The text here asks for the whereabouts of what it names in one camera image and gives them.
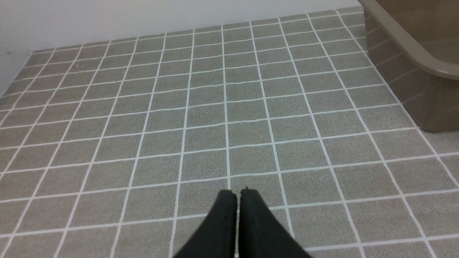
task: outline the tiled floor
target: tiled floor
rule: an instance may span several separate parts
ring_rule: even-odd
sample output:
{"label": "tiled floor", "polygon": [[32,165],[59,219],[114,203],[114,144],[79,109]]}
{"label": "tiled floor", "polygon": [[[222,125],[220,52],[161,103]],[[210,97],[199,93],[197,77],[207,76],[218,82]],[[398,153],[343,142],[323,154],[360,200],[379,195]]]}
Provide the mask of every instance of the tiled floor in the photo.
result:
{"label": "tiled floor", "polygon": [[35,52],[0,99],[1,256],[167,257],[247,185],[317,258],[457,257],[459,134],[407,116],[361,11]]}

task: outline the gray floor tile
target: gray floor tile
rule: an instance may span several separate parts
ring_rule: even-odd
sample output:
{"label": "gray floor tile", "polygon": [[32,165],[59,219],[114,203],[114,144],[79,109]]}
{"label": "gray floor tile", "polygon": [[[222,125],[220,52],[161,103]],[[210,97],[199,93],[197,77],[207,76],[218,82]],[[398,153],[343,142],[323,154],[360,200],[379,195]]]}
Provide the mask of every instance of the gray floor tile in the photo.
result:
{"label": "gray floor tile", "polygon": [[13,110],[3,121],[2,127],[34,124],[42,110],[42,107]]}
{"label": "gray floor tile", "polygon": [[155,39],[139,40],[137,41],[137,47],[135,48],[135,52],[140,53],[140,52],[146,52],[146,51],[162,50],[163,43],[164,43],[164,38],[162,37],[155,38]]}
{"label": "gray floor tile", "polygon": [[102,61],[101,69],[126,67],[126,66],[129,65],[129,61],[131,61],[131,55],[127,55],[127,56],[108,56],[108,57],[104,58],[104,61]]}
{"label": "gray floor tile", "polygon": [[140,156],[178,153],[181,151],[183,130],[146,134]]}
{"label": "gray floor tile", "polygon": [[2,223],[0,224],[0,233],[10,234],[16,228],[19,218],[22,216],[27,201],[3,202],[0,203],[0,216]]}
{"label": "gray floor tile", "polygon": [[231,174],[252,174],[276,170],[272,146],[230,149],[229,164]]}
{"label": "gray floor tile", "polygon": [[137,155],[140,135],[104,138],[95,157],[96,161],[131,158]]}
{"label": "gray floor tile", "polygon": [[218,44],[221,42],[222,42],[222,33],[220,31],[195,34],[195,46]]}
{"label": "gray floor tile", "polygon": [[291,62],[260,65],[260,73],[262,79],[294,76],[296,74]]}
{"label": "gray floor tile", "polygon": [[324,145],[333,165],[380,159],[368,135],[325,139]]}
{"label": "gray floor tile", "polygon": [[261,85],[259,82],[226,85],[227,101],[241,101],[261,98],[263,98],[263,93],[261,91]]}
{"label": "gray floor tile", "polygon": [[168,256],[171,232],[172,221],[122,226],[114,257]]}
{"label": "gray floor tile", "polygon": [[226,189],[226,179],[180,185],[178,216],[208,213],[218,191]]}
{"label": "gray floor tile", "polygon": [[346,200],[398,195],[383,164],[335,168]]}
{"label": "gray floor tile", "polygon": [[93,118],[85,120],[74,120],[65,135],[64,140],[76,140],[86,138],[96,138],[102,136],[107,118]]}
{"label": "gray floor tile", "polygon": [[57,144],[23,147],[17,153],[8,170],[46,167],[56,147]]}
{"label": "gray floor tile", "polygon": [[338,16],[311,19],[311,23],[316,30],[343,27],[343,24]]}
{"label": "gray floor tile", "polygon": [[270,118],[304,115],[309,113],[306,101],[302,95],[269,98],[266,100],[266,103],[268,105]]}
{"label": "gray floor tile", "polygon": [[189,106],[224,102],[223,86],[203,87],[190,90]]}
{"label": "gray floor tile", "polygon": [[344,90],[313,93],[307,97],[313,113],[353,108]]}
{"label": "gray floor tile", "polygon": [[236,40],[247,40],[252,38],[250,28],[239,28],[223,31],[223,39],[225,42]]}
{"label": "gray floor tile", "polygon": [[230,146],[271,142],[267,121],[228,124]]}
{"label": "gray floor tile", "polygon": [[325,56],[325,52],[320,44],[302,45],[290,47],[293,59],[304,59]]}
{"label": "gray floor tile", "polygon": [[429,241],[429,243],[437,257],[454,258],[457,255],[459,248],[459,239],[457,238],[434,240]]}
{"label": "gray floor tile", "polygon": [[330,61],[328,61],[328,58],[326,57],[296,60],[295,66],[297,67],[298,74],[300,75],[333,71],[333,68],[330,65]]}
{"label": "gray floor tile", "polygon": [[349,95],[354,101],[356,107],[372,107],[397,103],[397,100],[383,85],[350,89]]}
{"label": "gray floor tile", "polygon": [[364,247],[368,257],[430,257],[429,250],[424,242],[398,243],[374,247]]}
{"label": "gray floor tile", "polygon": [[83,194],[70,226],[117,223],[121,217],[125,196],[126,190]]}
{"label": "gray floor tile", "polygon": [[227,113],[228,122],[266,118],[263,100],[228,103]]}
{"label": "gray floor tile", "polygon": [[204,217],[177,220],[174,238],[174,253],[177,253],[188,241],[203,220]]}
{"label": "gray floor tile", "polygon": [[287,40],[287,44],[289,46],[314,44],[319,42],[314,32],[285,35],[285,39]]}
{"label": "gray floor tile", "polygon": [[309,116],[271,120],[275,141],[316,138],[317,134]]}
{"label": "gray floor tile", "polygon": [[[65,75],[64,80],[61,83],[60,88],[64,87],[71,87],[71,86],[80,86],[80,85],[88,85],[95,72],[79,72],[79,73],[68,73]],[[103,80],[104,74],[99,75],[100,80]]]}
{"label": "gray floor tile", "polygon": [[330,59],[337,70],[371,66],[363,53],[331,56]]}
{"label": "gray floor tile", "polygon": [[148,111],[151,95],[120,97],[117,99],[113,114],[127,114]]}
{"label": "gray floor tile", "polygon": [[[56,98],[59,98],[59,94],[62,92],[63,90],[58,90],[56,91],[55,93],[55,97]],[[33,107],[33,106],[41,106],[41,105],[45,105],[48,100],[51,98],[51,95],[53,94],[53,91],[52,90],[49,90],[49,91],[41,91],[41,92],[26,92],[22,95],[22,97],[17,101],[16,103],[16,108],[17,107]]]}
{"label": "gray floor tile", "polygon": [[134,51],[134,45],[135,42],[112,44],[108,47],[106,56],[132,54],[132,52]]}
{"label": "gray floor tile", "polygon": [[248,81],[258,81],[258,68],[256,66],[225,69],[227,83],[241,83]]}
{"label": "gray floor tile", "polygon": [[402,199],[348,204],[362,242],[420,237]]}
{"label": "gray floor tile", "polygon": [[155,92],[188,88],[188,75],[158,77]]}
{"label": "gray floor tile", "polygon": [[185,109],[150,112],[146,125],[146,131],[152,132],[158,130],[183,128],[184,120]]}
{"label": "gray floor tile", "polygon": [[76,196],[33,200],[17,231],[65,228],[75,200]]}
{"label": "gray floor tile", "polygon": [[453,177],[459,180],[459,156],[446,156],[442,157],[442,161],[445,163]]}
{"label": "gray floor tile", "polygon": [[324,43],[324,48],[329,55],[360,51],[360,48],[353,39]]}
{"label": "gray floor tile", "polygon": [[345,28],[336,28],[336,29],[318,31],[317,36],[322,42],[352,38],[349,32],[347,31],[347,29]]}
{"label": "gray floor tile", "polygon": [[164,53],[162,54],[161,61],[169,62],[169,61],[178,61],[178,60],[184,60],[184,59],[190,59],[190,58],[191,58],[191,48],[172,49],[172,50],[164,51]]}
{"label": "gray floor tile", "polygon": [[222,54],[221,44],[209,45],[209,46],[195,46],[195,48],[193,49],[193,58],[219,56],[221,54]]}
{"label": "gray floor tile", "polygon": [[447,153],[447,152],[459,151],[459,146],[457,145],[457,142],[459,140],[458,131],[438,133],[438,134],[423,132],[423,134],[437,153]]}
{"label": "gray floor tile", "polygon": [[388,166],[403,193],[456,188],[436,158],[391,162]]}
{"label": "gray floor tile", "polygon": [[64,142],[57,150],[53,166],[90,162],[99,140]]}
{"label": "gray floor tile", "polygon": [[221,56],[195,59],[193,60],[193,67],[191,71],[196,72],[206,72],[216,69],[223,68],[223,58]]}
{"label": "gray floor tile", "polygon": [[201,126],[225,122],[224,104],[188,109],[187,126]]}
{"label": "gray floor tile", "polygon": [[290,54],[287,48],[259,51],[257,56],[260,64],[290,61]]}
{"label": "gray floor tile", "polygon": [[176,192],[176,185],[131,190],[124,221],[173,217]]}
{"label": "gray floor tile", "polygon": [[84,101],[75,115],[75,118],[92,118],[108,116],[112,110],[114,99]]}
{"label": "gray floor tile", "polygon": [[254,38],[282,35],[282,32],[280,31],[280,26],[278,24],[269,24],[252,27],[252,31]]}
{"label": "gray floor tile", "polygon": [[255,48],[257,51],[281,47],[286,47],[283,36],[255,39]]}
{"label": "gray floor tile", "polygon": [[145,117],[146,114],[110,117],[104,135],[111,136],[141,133],[144,127]]}
{"label": "gray floor tile", "polygon": [[413,127],[400,106],[367,108],[359,113],[370,131]]}
{"label": "gray floor tile", "polygon": [[314,119],[322,137],[365,132],[355,111],[317,114]]}
{"label": "gray floor tile", "polygon": [[177,182],[179,167],[180,155],[140,159],[137,162],[132,185],[154,185]]}
{"label": "gray floor tile", "polygon": [[36,196],[79,192],[87,170],[88,165],[49,169]]}
{"label": "gray floor tile", "polygon": [[47,106],[40,119],[39,123],[54,122],[61,120],[69,120],[72,118],[78,103],[62,104],[55,106]]}
{"label": "gray floor tile", "polygon": [[407,201],[426,236],[438,236],[459,232],[457,198],[454,192],[407,197]]}
{"label": "gray floor tile", "polygon": [[206,151],[183,156],[182,181],[226,176],[226,151]]}
{"label": "gray floor tile", "polygon": [[416,130],[375,133],[373,138],[385,159],[432,154]]}
{"label": "gray floor tile", "polygon": [[246,187],[256,189],[268,207],[284,205],[277,174],[250,175],[231,179],[231,189],[238,196],[238,199],[241,196],[241,190]]}
{"label": "gray floor tile", "polygon": [[289,205],[340,200],[328,169],[283,173],[282,180]]}
{"label": "gray floor tile", "polygon": [[254,52],[225,56],[225,67],[226,68],[256,65],[256,64],[257,64],[257,60],[255,59]]}
{"label": "gray floor tile", "polygon": [[199,151],[226,147],[225,126],[187,129],[185,151]]}
{"label": "gray floor tile", "polygon": [[223,84],[223,70],[205,73],[192,73],[190,87]]}
{"label": "gray floor tile", "polygon": [[126,79],[129,80],[129,79],[155,77],[157,71],[158,71],[158,64],[131,66],[129,67],[129,70],[127,71],[128,74],[126,74]]}
{"label": "gray floor tile", "polygon": [[31,126],[0,129],[0,146],[2,148],[20,146],[30,129]]}
{"label": "gray floor tile", "polygon": [[107,257],[116,232],[116,227],[72,230],[67,233],[58,257]]}
{"label": "gray floor tile", "polygon": [[5,257],[52,257],[61,238],[61,232],[16,236],[5,253]]}
{"label": "gray floor tile", "polygon": [[309,20],[293,21],[293,22],[283,22],[282,29],[285,34],[298,33],[298,32],[308,32],[312,31],[311,24]]}
{"label": "gray floor tile", "polygon": [[91,85],[84,96],[85,100],[116,97],[121,83]]}
{"label": "gray floor tile", "polygon": [[88,174],[85,191],[128,187],[134,161],[94,164]]}
{"label": "gray floor tile", "polygon": [[183,35],[178,37],[166,37],[165,49],[191,47],[193,35]]}
{"label": "gray floor tile", "polygon": [[296,241],[302,247],[350,244],[355,242],[343,205],[290,209]]}
{"label": "gray floor tile", "polygon": [[59,86],[63,75],[53,75],[48,77],[36,78],[29,87],[29,90],[50,90]]}
{"label": "gray floor tile", "polygon": [[151,110],[185,107],[186,98],[186,90],[155,93],[151,103]]}
{"label": "gray floor tile", "polygon": [[346,248],[346,249],[331,249],[323,251],[309,251],[310,255],[314,255],[315,258],[327,258],[327,257],[341,257],[341,258],[355,258],[360,257],[360,251],[358,248]]}
{"label": "gray floor tile", "polygon": [[297,77],[265,80],[263,81],[263,88],[267,97],[302,93]]}
{"label": "gray floor tile", "polygon": [[31,197],[43,170],[4,174],[0,180],[0,200]]}
{"label": "gray floor tile", "polygon": [[327,165],[318,140],[277,144],[276,149],[281,170]]}

